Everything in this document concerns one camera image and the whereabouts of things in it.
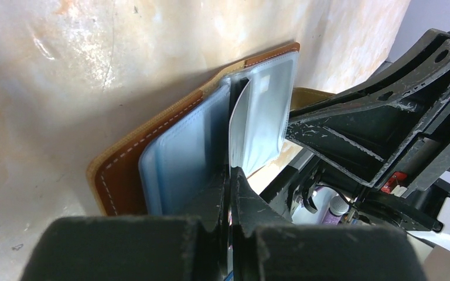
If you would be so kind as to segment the black credit card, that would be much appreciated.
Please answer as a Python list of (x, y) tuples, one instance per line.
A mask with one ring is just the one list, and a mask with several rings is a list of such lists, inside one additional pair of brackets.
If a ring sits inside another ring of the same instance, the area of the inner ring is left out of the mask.
[(252, 69), (243, 170), (251, 174), (280, 154), (289, 111), (295, 62)]
[(235, 81), (231, 85), (230, 120), (229, 120), (229, 172), (230, 172), (230, 207), (229, 225), (231, 228), (229, 240), (230, 248), (236, 252), (241, 250), (245, 233), (240, 225), (240, 207), (237, 199), (245, 195), (246, 199), (256, 199), (258, 195), (250, 187), (243, 174), (244, 145), (247, 138), (247, 117), (250, 97), (250, 81), (247, 77)]

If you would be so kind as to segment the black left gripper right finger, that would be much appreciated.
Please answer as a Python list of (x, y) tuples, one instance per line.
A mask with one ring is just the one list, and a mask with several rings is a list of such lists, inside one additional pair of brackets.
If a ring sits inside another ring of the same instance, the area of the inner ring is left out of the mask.
[(405, 233), (387, 226), (294, 225), (230, 171), (234, 280), (425, 280)]

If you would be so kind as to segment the brown leather card holder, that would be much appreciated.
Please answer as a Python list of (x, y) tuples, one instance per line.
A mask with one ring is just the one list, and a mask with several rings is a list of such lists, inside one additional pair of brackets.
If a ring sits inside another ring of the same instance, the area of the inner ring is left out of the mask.
[[(87, 181), (101, 213), (168, 215), (187, 205), (221, 166), (229, 167), (231, 85), (244, 77), (251, 84), (252, 69), (287, 60), (295, 62), (294, 79), (299, 49), (299, 43), (288, 43), (221, 68), (98, 155), (87, 169)], [(289, 111), (328, 97), (293, 82)]]

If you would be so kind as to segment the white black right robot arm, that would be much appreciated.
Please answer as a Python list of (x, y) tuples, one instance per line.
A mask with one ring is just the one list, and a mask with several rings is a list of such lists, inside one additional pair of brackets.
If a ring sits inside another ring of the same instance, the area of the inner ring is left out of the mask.
[(331, 187), (359, 219), (450, 251), (450, 32), (430, 29), (374, 77), (292, 111), (287, 138), (314, 155), (304, 200)]

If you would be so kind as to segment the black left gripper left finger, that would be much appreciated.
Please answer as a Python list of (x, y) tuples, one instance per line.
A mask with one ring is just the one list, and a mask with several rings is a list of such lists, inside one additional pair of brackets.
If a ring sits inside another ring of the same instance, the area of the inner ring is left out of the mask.
[(44, 231), (22, 280), (222, 280), (229, 169), (176, 215), (62, 217)]

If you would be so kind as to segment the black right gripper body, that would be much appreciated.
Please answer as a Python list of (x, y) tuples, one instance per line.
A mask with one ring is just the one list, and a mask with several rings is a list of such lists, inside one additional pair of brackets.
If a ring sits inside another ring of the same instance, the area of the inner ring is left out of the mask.
[(450, 172), (450, 132), (441, 143), (430, 138), (418, 141), (418, 149), (411, 149), (410, 157), (391, 169), (392, 174), (380, 190), (387, 194), (406, 198), (415, 191), (425, 191), (444, 172)]

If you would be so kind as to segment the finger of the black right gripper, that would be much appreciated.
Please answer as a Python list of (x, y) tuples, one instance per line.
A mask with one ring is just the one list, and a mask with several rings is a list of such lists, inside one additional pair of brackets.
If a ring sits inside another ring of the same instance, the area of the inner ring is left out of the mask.
[(378, 188), (418, 141), (450, 132), (450, 32), (428, 30), (381, 73), (291, 112), (287, 138)]

